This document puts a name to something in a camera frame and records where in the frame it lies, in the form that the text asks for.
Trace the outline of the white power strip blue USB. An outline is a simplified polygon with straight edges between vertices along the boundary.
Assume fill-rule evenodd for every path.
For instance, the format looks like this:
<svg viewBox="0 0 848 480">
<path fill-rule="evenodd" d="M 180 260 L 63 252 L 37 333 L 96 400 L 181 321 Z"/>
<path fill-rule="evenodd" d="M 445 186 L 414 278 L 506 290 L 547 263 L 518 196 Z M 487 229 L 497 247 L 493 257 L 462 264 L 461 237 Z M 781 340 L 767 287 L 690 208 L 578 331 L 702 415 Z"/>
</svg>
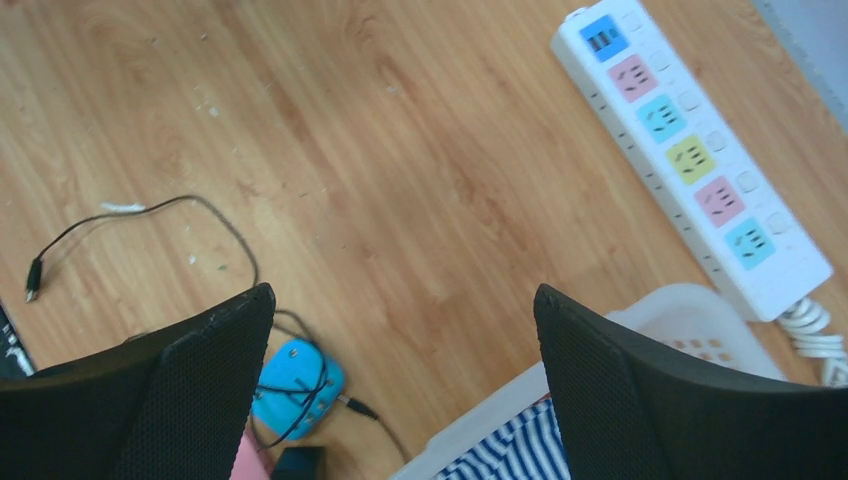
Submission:
<svg viewBox="0 0 848 480">
<path fill-rule="evenodd" d="M 844 338 L 811 297 L 832 266 L 643 6 L 575 10 L 550 48 L 719 293 L 845 387 Z"/>
</svg>

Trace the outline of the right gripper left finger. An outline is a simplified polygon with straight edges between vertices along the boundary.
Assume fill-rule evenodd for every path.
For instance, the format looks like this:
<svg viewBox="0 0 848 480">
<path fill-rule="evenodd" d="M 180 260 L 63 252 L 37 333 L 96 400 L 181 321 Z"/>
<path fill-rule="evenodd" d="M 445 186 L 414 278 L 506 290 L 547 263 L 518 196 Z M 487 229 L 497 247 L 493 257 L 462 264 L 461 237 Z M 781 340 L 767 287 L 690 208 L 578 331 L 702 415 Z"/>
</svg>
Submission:
<svg viewBox="0 0 848 480">
<path fill-rule="evenodd" d="M 226 479 L 276 305 L 266 283 L 1 384 L 5 479 Z"/>
</svg>

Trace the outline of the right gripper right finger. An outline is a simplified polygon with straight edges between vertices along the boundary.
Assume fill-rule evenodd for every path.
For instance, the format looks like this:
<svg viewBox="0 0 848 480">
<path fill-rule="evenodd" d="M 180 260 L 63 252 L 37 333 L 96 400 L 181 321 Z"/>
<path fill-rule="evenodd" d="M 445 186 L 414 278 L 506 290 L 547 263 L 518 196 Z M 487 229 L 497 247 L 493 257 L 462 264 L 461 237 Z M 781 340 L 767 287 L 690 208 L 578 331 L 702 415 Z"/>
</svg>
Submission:
<svg viewBox="0 0 848 480">
<path fill-rule="evenodd" d="M 843 479 L 847 392 L 718 366 L 538 287 L 537 326 L 575 479 Z"/>
</svg>

